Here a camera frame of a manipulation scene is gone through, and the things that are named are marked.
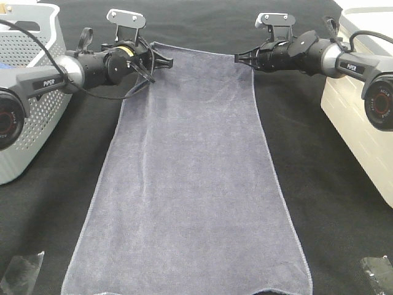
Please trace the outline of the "left black Piper arm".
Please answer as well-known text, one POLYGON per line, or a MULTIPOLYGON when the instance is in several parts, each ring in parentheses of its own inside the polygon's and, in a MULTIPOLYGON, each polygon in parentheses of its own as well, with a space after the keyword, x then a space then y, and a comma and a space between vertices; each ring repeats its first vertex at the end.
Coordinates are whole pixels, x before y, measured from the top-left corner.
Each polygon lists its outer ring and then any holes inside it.
POLYGON ((127 94, 132 96, 155 81, 156 69, 172 68, 166 58, 144 39, 102 45, 100 52, 87 49, 68 51, 55 58, 52 66, 5 68, 1 70, 1 149, 7 149, 20 137, 30 115, 29 99, 39 99, 59 90, 72 94, 102 85, 118 85, 137 72, 143 81, 127 94))

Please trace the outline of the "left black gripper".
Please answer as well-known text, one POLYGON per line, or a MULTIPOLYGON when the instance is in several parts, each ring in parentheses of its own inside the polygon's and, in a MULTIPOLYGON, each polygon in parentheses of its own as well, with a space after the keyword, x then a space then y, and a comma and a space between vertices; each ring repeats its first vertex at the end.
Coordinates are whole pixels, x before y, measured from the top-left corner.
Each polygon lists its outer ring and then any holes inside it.
POLYGON ((157 50, 152 50, 143 38, 137 38, 134 45, 134 55, 137 72, 149 82, 154 81, 154 69, 170 69, 173 67, 172 58, 166 58, 157 50))

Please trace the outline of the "right black Piper arm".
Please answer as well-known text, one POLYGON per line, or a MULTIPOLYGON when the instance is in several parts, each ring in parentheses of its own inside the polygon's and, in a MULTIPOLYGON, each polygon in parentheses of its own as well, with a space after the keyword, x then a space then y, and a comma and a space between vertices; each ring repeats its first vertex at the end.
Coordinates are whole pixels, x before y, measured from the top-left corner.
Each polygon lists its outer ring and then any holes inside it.
POLYGON ((339 79, 344 75, 364 83, 361 98, 369 122, 383 132, 392 131, 392 57, 356 52, 358 35, 392 38, 381 33, 360 30, 348 42, 338 37, 321 39, 314 30, 292 40, 266 41, 248 52, 235 55, 235 62, 257 71, 272 73, 299 70, 309 76, 323 74, 339 79))

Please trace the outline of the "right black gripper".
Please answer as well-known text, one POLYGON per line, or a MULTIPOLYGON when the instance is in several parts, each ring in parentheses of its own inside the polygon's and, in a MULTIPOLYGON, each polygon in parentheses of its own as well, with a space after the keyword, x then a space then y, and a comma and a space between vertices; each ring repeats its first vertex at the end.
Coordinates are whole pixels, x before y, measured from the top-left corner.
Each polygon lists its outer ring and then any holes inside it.
POLYGON ((263 65, 260 60, 261 46, 254 48, 251 52, 235 54, 235 63, 251 64, 252 68, 258 71, 263 70, 263 65))

